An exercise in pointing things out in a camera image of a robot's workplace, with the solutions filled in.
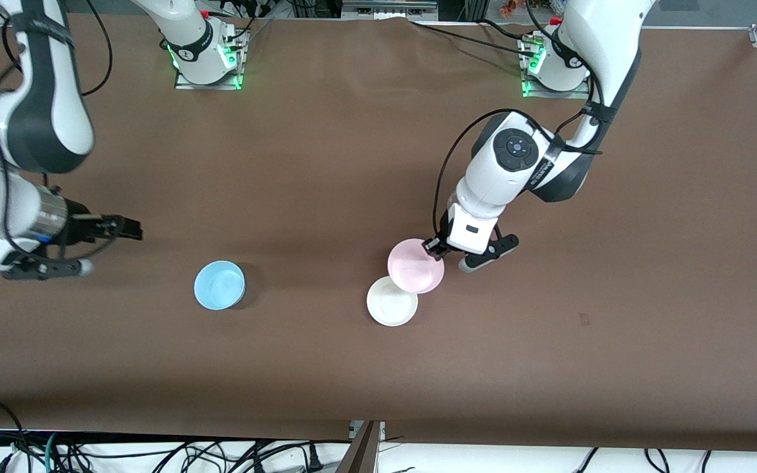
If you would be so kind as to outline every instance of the brown table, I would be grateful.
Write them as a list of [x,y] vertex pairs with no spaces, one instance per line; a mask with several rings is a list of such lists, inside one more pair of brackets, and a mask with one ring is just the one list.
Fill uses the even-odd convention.
[[[409,441],[757,449],[744,31],[644,31],[580,194],[511,204],[501,228],[519,249],[474,275],[452,258],[415,318],[387,328],[367,288],[393,245],[432,236],[457,133],[505,106],[553,127],[580,102],[523,99],[509,53],[402,19],[275,21],[244,90],[174,91],[150,19],[106,22],[113,76],[86,99],[97,146],[52,182],[140,219],[145,240],[116,243],[88,279],[0,278],[0,400],[27,427],[340,438],[377,418]],[[79,15],[72,29],[92,87],[99,29]],[[217,259],[248,273],[240,311],[195,302]]]

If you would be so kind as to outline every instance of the pink bowl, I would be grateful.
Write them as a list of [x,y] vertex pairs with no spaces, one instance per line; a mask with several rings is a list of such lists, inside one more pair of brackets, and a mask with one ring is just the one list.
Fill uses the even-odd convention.
[[423,240],[412,238],[394,246],[387,258],[387,272],[402,290],[424,294],[442,281],[445,264],[426,253]]

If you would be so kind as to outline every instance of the light blue bowl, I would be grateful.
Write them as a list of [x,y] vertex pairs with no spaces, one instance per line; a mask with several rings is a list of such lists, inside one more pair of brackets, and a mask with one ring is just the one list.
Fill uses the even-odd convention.
[[244,273],[235,263],[213,261],[195,278],[195,298],[210,311],[229,309],[244,296]]

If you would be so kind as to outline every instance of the circular button panel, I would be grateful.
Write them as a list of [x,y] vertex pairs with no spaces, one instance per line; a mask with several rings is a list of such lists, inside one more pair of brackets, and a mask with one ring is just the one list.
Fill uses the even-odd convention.
[[534,166],[539,150],[526,132],[520,129],[502,129],[493,140],[493,151],[498,164],[507,171],[524,171]]

